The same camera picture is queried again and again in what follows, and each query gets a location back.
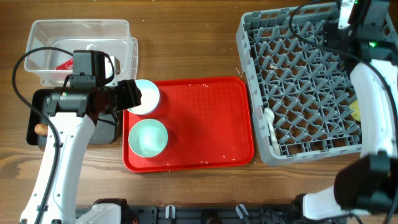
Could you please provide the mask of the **red snack wrapper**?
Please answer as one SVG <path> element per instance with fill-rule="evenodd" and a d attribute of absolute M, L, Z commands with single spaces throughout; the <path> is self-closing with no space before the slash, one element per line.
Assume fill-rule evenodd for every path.
<path fill-rule="evenodd" d="M 55 67 L 55 70 L 73 70 L 73 59 L 69 59 L 66 62 Z"/>

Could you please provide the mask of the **white bowl with rice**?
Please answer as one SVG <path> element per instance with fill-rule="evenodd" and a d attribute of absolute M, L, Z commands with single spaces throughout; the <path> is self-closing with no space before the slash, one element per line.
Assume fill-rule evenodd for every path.
<path fill-rule="evenodd" d="M 150 80 L 136 80 L 136 85 L 141 91 L 141 104 L 133 108 L 129 108 L 128 111 L 136 115 L 147 115 L 153 112 L 160 101 L 160 91 L 155 83 Z"/>

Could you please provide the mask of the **carrot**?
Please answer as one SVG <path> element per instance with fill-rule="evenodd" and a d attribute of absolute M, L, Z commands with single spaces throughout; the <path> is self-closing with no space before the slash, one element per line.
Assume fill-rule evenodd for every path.
<path fill-rule="evenodd" d="M 46 124 L 36 124 L 34 131 L 39 136 L 47 136 L 48 135 L 48 126 Z"/>

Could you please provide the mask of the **mint green bowl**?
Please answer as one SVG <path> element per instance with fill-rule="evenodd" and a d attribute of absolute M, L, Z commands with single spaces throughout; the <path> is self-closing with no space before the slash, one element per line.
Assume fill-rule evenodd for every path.
<path fill-rule="evenodd" d="M 158 156 L 167 146 L 166 127 L 156 119 L 143 119 L 130 130 L 128 144 L 131 151 L 143 158 Z"/>

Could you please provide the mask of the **white plastic spoon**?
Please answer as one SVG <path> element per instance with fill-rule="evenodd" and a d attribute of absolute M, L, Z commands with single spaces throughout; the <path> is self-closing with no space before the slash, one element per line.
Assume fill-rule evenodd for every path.
<path fill-rule="evenodd" d="M 269 127 L 269 132 L 270 132 L 270 138 L 271 138 L 271 144 L 272 144 L 272 148 L 274 150 L 274 154 L 277 156 L 281 155 L 281 151 L 280 151 L 280 147 L 278 144 L 278 140 L 276 138 L 276 134 L 275 134 L 275 129 L 274 129 L 274 112 L 270 109 L 270 108 L 264 108 L 264 114 L 267 118 L 267 123 L 268 123 L 268 127 Z"/>

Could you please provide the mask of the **yellow plastic cup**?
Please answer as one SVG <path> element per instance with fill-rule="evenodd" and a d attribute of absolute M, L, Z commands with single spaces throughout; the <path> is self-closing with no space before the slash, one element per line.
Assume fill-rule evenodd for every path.
<path fill-rule="evenodd" d="M 359 109 L 359 102 L 358 100 L 354 100 L 350 105 L 349 108 L 351 110 L 351 116 L 356 120 L 356 121 L 361 121 L 361 113 Z"/>

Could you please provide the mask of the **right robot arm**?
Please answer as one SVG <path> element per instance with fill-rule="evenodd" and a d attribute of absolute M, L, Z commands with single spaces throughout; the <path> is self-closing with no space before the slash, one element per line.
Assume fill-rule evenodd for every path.
<path fill-rule="evenodd" d="M 340 17 L 325 28 L 319 49 L 344 61 L 359 105 L 360 158 L 333 186 L 301 195 L 295 205 L 316 222 L 397 213 L 397 46 L 385 37 L 389 1 L 337 1 Z"/>

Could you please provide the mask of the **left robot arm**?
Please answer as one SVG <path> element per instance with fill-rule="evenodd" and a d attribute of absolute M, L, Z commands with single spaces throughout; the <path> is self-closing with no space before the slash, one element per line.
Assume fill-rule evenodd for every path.
<path fill-rule="evenodd" d="M 111 57 L 102 51 L 71 53 L 73 71 L 53 89 L 46 112 L 21 101 L 48 126 L 39 174 L 20 223 L 75 223 L 76 192 L 86 148 L 101 114 L 114 115 L 141 104 L 135 81 L 106 75 Z"/>

